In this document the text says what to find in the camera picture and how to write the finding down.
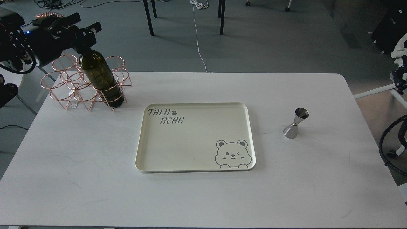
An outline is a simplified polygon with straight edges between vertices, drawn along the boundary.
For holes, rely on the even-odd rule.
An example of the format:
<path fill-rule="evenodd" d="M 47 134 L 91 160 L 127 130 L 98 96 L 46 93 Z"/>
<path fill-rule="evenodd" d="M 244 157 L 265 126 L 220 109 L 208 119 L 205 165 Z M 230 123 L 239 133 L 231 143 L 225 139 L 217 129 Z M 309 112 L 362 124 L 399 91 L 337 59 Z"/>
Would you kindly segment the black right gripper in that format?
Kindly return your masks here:
<path fill-rule="evenodd" d="M 391 77 L 393 78 L 393 82 L 399 94 L 404 94 L 403 91 L 407 88 L 406 80 L 403 79 L 403 74 L 406 73 L 407 73 L 406 65 L 402 65 L 401 67 L 397 68 L 391 73 Z"/>

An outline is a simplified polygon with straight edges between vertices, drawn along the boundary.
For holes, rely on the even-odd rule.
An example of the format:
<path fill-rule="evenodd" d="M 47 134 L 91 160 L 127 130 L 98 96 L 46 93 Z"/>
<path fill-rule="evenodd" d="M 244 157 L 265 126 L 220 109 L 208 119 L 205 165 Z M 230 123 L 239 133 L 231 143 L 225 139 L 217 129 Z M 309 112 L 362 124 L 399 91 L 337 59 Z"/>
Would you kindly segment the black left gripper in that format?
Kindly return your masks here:
<path fill-rule="evenodd" d="M 80 14 L 67 17 L 49 15 L 32 21 L 33 28 L 25 32 L 28 45 L 35 56 L 36 65 L 45 66 L 59 58 L 63 51 L 92 47 L 96 44 L 96 34 L 102 30 L 101 23 L 79 28 Z"/>

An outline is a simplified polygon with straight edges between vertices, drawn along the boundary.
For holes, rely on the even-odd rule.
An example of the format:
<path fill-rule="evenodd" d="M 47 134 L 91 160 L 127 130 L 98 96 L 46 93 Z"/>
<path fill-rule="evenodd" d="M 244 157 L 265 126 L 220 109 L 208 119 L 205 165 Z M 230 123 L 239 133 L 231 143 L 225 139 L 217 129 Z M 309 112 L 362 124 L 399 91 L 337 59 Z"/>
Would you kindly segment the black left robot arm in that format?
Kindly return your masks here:
<path fill-rule="evenodd" d="M 79 28 L 80 14 L 69 16 L 45 13 L 37 16 L 32 28 L 24 31 L 23 17 L 1 8 L 1 68 L 14 74 L 27 74 L 59 58 L 73 48 L 79 54 L 96 44 L 100 22 Z"/>

